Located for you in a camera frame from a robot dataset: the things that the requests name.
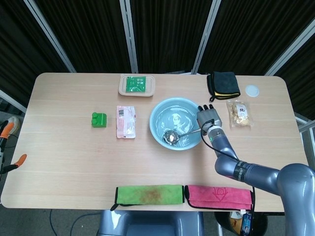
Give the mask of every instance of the pink package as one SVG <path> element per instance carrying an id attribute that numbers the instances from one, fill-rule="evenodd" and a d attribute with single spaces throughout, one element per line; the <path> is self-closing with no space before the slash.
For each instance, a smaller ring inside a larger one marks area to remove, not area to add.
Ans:
<path id="1" fill-rule="evenodd" d="M 134 107 L 117 106 L 117 138 L 134 139 L 136 137 L 136 112 Z"/>

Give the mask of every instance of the gray chair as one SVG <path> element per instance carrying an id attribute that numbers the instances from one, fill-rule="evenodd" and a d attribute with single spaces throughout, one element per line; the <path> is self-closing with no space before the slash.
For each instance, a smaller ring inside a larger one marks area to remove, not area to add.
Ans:
<path id="1" fill-rule="evenodd" d="M 104 210 L 98 236 L 203 236 L 199 211 Z"/>

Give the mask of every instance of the pink towel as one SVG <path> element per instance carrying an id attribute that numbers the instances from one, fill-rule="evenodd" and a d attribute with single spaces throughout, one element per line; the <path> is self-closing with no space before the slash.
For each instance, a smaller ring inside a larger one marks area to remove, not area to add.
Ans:
<path id="1" fill-rule="evenodd" d="M 247 189 L 186 185 L 185 197 L 193 208 L 250 210 L 251 192 Z"/>

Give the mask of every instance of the green towel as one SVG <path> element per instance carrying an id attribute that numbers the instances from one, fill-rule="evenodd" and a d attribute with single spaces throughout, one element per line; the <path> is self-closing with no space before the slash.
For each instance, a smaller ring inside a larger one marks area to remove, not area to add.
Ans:
<path id="1" fill-rule="evenodd" d="M 185 201 L 182 185 L 140 185 L 122 186 L 116 188 L 115 204 L 118 205 L 173 205 Z"/>

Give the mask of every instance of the round lid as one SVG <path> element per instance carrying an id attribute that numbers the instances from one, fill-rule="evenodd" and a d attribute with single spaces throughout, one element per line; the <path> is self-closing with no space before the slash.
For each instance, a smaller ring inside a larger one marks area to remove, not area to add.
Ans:
<path id="1" fill-rule="evenodd" d="M 257 97 L 259 95 L 259 88 L 255 85 L 246 86 L 246 93 L 250 97 Z"/>

